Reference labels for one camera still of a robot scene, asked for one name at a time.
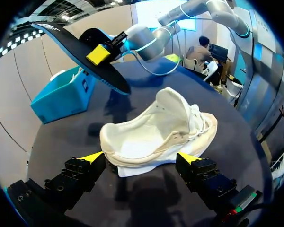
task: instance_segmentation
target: checkered pattern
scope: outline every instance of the checkered pattern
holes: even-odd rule
[[[18,37],[16,39],[13,39],[13,40],[8,40],[6,42],[6,44],[4,46],[2,46],[2,51],[0,52],[0,58],[2,56],[4,56],[7,52],[9,52],[10,50],[15,49],[17,46],[20,46],[21,44],[24,44],[25,42],[30,41],[34,38],[39,38],[42,35],[44,35],[45,33],[41,30],[35,30],[35,31],[31,31],[31,32],[25,33],[25,34],[28,34],[28,37],[24,38],[24,34],[22,34],[22,35],[18,36],[18,37],[20,37],[20,40],[17,41],[17,42],[16,42],[16,39],[18,40]],[[11,46],[8,47],[7,43],[9,43],[10,41],[12,41],[12,44],[11,44]]]

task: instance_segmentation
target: white sneaker upper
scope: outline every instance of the white sneaker upper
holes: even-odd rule
[[[174,163],[181,151],[200,156],[214,139],[217,120],[190,106],[167,87],[156,100],[131,121],[105,124],[100,132],[101,148],[118,167],[119,176],[146,173],[164,163]]]

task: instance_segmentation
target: blue storage box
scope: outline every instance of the blue storage box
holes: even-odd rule
[[[82,70],[70,83],[78,70],[79,66],[58,75],[32,101],[43,124],[86,111],[96,79]]]

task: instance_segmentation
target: round black table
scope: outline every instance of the round black table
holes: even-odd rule
[[[162,59],[147,67],[157,73],[169,71],[174,63]],[[28,167],[28,177],[44,186],[44,179],[58,175],[69,158],[99,152],[99,130],[104,123],[125,122],[138,116],[165,87],[179,92],[202,112],[215,115],[218,131],[202,157],[217,162],[220,171],[235,178],[238,190],[249,184],[263,192],[260,202],[272,199],[272,178],[266,156],[249,125],[208,84],[178,67],[165,77],[151,76],[138,62],[114,65],[128,80],[132,94],[123,96],[97,82],[88,110],[47,125],[37,134]],[[261,210],[248,216],[254,223]],[[91,193],[84,193],[66,215],[93,227],[207,226],[215,216],[197,193],[190,193],[174,164],[153,171],[119,178],[107,167]]]

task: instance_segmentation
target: person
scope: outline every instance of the person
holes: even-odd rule
[[[203,69],[204,68],[204,62],[208,61],[214,61],[214,58],[208,51],[207,47],[209,45],[209,38],[205,36],[200,36],[199,38],[200,45],[198,46],[192,46],[189,48],[186,58],[187,59],[196,59],[198,61],[199,66]]]

